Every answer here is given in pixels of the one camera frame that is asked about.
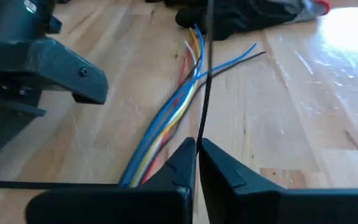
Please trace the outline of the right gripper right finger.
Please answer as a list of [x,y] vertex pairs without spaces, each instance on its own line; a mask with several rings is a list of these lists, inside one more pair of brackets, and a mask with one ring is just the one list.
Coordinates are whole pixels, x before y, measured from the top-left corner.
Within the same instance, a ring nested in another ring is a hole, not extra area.
[[199,160],[210,224],[358,224],[358,189],[285,189],[206,138]]

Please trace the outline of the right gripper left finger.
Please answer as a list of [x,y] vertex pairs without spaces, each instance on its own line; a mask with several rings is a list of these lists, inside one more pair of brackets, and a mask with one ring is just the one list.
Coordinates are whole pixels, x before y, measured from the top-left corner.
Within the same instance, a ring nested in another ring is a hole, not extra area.
[[27,224],[192,224],[196,142],[186,138],[136,188],[49,190],[26,206]]

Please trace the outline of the long black zip tie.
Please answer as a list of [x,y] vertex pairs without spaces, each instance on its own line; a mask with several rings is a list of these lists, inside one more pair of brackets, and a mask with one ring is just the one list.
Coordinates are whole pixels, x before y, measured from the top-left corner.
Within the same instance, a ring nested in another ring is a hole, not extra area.
[[[139,184],[139,181],[141,181],[144,172],[149,167],[149,152],[151,152],[154,155],[154,152],[152,152],[152,144],[154,142],[157,142],[160,137],[162,138],[163,135],[165,135],[164,131],[169,131],[168,125],[174,124],[174,121],[172,118],[179,118],[178,113],[184,112],[184,110],[179,109],[178,106],[183,106],[185,102],[185,98],[181,98],[182,103],[178,105],[175,109],[172,110],[172,112],[167,116],[164,123],[161,123],[161,119],[163,118],[163,115],[166,114],[166,111],[173,105],[174,100],[178,98],[183,91],[190,91],[195,86],[195,83],[198,82],[199,79],[203,78],[204,76],[207,76],[206,82],[206,91],[205,91],[205,98],[204,98],[204,108],[203,108],[203,115],[201,117],[201,124],[200,124],[200,130],[199,130],[199,138],[203,135],[205,120],[206,120],[206,112],[208,110],[208,103],[209,103],[209,96],[210,96],[210,89],[211,89],[211,83],[213,79],[213,70],[210,65],[208,65],[209,70],[208,72],[204,72],[203,74],[200,74],[200,69],[203,64],[204,60],[204,50],[201,49],[201,56],[198,59],[198,61],[195,62],[195,66],[193,68],[193,72],[196,71],[195,75],[190,77],[190,81],[188,83],[183,84],[182,86],[178,87],[176,92],[169,98],[169,100],[162,106],[161,110],[156,114],[155,118],[152,120],[151,124],[148,127],[148,130],[144,134],[144,138],[142,142],[137,147],[136,152],[132,156],[132,159],[127,165],[126,171],[124,172],[121,180],[120,185],[121,187],[133,187],[137,186]],[[15,101],[10,100],[9,97],[14,98],[14,94],[18,93],[9,93],[7,96],[0,96],[0,107],[2,108],[24,108],[25,106],[30,107],[31,105],[23,104],[21,101]],[[67,188],[67,187],[85,187],[85,186],[102,186],[103,184],[74,184],[74,183],[46,183],[46,182],[10,182],[10,181],[2,181],[0,180],[0,188],[3,189],[59,189],[59,188]]]

